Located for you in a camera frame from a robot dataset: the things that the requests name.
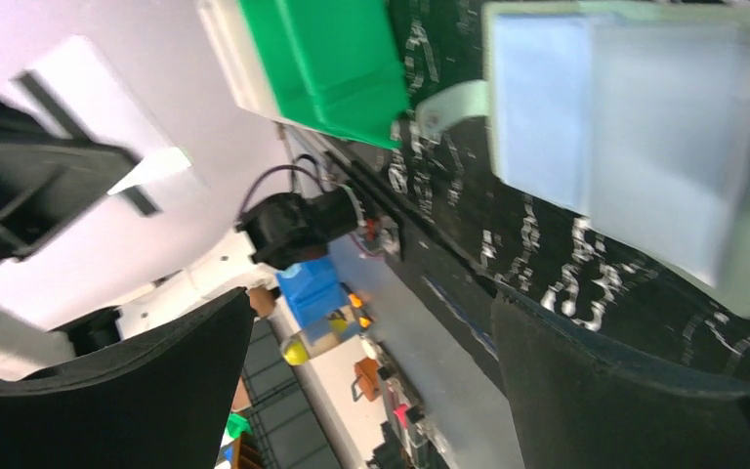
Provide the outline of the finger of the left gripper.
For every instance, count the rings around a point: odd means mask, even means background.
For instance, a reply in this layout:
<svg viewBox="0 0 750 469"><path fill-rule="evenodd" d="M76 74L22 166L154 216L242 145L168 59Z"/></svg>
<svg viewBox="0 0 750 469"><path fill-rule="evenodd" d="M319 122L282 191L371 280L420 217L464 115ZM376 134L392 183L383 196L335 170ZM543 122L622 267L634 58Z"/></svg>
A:
<svg viewBox="0 0 750 469"><path fill-rule="evenodd" d="M38 78L20 84L68 135L0 101L0 263L35 254L137 163L128 149L92 138Z"/></svg>

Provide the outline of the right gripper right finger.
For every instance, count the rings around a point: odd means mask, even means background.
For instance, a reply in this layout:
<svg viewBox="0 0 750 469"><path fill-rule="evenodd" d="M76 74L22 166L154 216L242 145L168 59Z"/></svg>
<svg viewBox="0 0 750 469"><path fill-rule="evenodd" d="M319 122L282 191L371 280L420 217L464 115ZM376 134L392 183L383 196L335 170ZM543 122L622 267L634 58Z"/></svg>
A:
<svg viewBox="0 0 750 469"><path fill-rule="evenodd" d="M517 294L491 306L529 468L750 468L750 382L668 362Z"/></svg>

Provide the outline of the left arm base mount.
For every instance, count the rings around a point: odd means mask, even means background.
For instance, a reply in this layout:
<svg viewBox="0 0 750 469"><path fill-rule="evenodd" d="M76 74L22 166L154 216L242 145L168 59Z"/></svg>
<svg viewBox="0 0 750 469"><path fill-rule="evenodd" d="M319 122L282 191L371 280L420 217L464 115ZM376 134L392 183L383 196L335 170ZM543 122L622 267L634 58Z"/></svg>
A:
<svg viewBox="0 0 750 469"><path fill-rule="evenodd" d="M331 242L348 235L366 256L402 257L396 214L356 185L311 198L273 194L240 215L235 228L251 242L253 263L279 271L327 255Z"/></svg>

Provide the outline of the green plastic bin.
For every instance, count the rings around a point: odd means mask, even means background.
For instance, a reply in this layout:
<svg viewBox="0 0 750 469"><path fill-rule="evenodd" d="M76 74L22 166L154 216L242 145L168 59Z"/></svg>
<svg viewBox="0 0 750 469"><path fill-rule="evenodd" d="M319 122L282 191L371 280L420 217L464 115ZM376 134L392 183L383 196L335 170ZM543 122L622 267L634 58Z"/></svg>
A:
<svg viewBox="0 0 750 469"><path fill-rule="evenodd" d="M280 114L321 133L383 149L409 109L382 1L242 1Z"/></svg>

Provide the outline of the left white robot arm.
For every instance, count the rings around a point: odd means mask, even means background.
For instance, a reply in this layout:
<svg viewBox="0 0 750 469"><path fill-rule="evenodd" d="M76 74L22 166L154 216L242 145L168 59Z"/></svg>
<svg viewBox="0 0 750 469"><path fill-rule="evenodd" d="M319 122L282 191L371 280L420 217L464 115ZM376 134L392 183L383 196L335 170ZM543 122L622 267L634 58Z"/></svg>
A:
<svg viewBox="0 0 750 469"><path fill-rule="evenodd" d="M190 158L114 85L20 80L62 134L0 101L0 380L271 285Z"/></svg>

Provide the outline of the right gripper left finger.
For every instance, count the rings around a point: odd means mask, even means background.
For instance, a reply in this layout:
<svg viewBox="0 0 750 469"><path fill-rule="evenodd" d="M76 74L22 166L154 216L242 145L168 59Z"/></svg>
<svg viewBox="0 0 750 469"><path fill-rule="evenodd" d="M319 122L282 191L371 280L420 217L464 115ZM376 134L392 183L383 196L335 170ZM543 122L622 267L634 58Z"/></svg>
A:
<svg viewBox="0 0 750 469"><path fill-rule="evenodd" d="M254 312L233 289L154 329L0 380L0 468L212 468Z"/></svg>

